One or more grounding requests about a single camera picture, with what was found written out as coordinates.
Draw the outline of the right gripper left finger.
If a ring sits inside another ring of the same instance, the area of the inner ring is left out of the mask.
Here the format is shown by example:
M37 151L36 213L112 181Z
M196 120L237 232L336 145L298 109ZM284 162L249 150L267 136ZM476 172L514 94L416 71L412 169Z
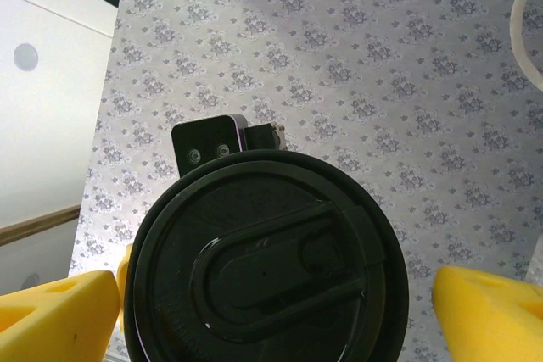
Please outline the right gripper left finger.
M2 295L1 360L101 361L118 314L108 270Z

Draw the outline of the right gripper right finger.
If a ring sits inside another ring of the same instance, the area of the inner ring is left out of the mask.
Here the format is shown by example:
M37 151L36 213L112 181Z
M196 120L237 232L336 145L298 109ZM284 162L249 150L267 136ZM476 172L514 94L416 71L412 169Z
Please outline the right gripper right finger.
M541 287L443 266L432 303L454 361L542 360Z

